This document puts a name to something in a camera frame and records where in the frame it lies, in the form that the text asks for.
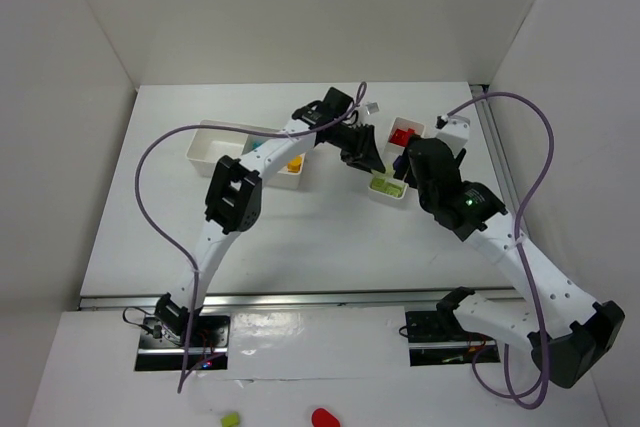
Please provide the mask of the light green lego brick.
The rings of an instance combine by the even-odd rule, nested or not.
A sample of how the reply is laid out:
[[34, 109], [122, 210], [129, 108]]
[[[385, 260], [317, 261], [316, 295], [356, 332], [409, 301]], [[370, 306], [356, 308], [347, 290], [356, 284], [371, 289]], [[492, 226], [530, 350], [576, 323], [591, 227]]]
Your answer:
[[371, 189], [371, 190], [389, 197], [401, 198], [404, 195], [405, 184], [403, 182], [397, 182], [395, 179], [391, 179], [384, 185], [383, 189]]

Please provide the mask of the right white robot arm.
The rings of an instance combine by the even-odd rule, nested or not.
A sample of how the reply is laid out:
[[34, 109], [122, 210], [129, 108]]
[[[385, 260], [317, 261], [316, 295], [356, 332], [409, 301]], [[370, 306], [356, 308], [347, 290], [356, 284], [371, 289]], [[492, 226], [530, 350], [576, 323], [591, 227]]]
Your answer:
[[530, 306], [511, 311], [475, 289], [458, 287], [436, 306], [442, 327], [527, 351], [547, 381], [573, 387], [612, 348], [625, 320], [622, 308], [582, 290], [488, 187], [463, 180], [463, 156], [444, 141], [414, 136], [404, 154], [421, 208], [496, 266]]

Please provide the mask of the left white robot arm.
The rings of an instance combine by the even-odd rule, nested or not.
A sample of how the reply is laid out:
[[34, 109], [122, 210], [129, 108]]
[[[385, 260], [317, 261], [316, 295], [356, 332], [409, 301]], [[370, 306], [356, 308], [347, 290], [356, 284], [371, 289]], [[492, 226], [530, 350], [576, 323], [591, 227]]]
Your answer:
[[265, 141], [258, 147], [236, 158], [222, 156], [205, 195], [204, 223], [193, 253], [161, 234], [185, 255], [190, 268], [187, 279], [163, 294], [155, 307], [155, 316], [181, 345], [191, 339], [207, 288], [224, 256], [258, 221], [263, 187], [276, 173], [322, 143], [336, 147], [349, 167], [367, 173], [384, 171], [374, 127], [346, 121], [357, 111], [366, 89], [362, 82], [351, 97], [331, 87], [323, 99], [296, 109], [280, 130], [261, 133]]

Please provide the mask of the purple lego piece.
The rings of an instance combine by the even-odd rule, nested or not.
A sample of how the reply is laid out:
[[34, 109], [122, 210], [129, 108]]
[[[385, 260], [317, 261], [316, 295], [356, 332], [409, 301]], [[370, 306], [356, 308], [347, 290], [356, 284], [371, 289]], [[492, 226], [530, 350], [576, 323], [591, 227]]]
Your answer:
[[405, 169], [406, 162], [403, 160], [402, 156], [396, 158], [393, 162], [393, 169], [395, 173], [399, 173]]

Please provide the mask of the light green rounded lego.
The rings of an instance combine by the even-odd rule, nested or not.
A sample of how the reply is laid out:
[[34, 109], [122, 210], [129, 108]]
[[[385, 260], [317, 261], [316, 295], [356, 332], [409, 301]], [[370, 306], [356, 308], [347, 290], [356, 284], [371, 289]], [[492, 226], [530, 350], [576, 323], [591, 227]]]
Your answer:
[[393, 179], [393, 177], [391, 175], [375, 173], [372, 176], [372, 180], [371, 180], [371, 183], [370, 183], [370, 188], [371, 189], [383, 189], [384, 185], [391, 179]]

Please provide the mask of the orange sun round lego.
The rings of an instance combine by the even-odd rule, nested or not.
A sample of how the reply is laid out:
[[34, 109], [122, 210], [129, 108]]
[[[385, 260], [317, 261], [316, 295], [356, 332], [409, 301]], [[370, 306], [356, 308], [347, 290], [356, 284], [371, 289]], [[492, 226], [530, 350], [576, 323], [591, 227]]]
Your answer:
[[290, 174], [299, 174], [304, 162], [304, 157], [299, 155], [289, 161], [286, 165], [286, 171]]

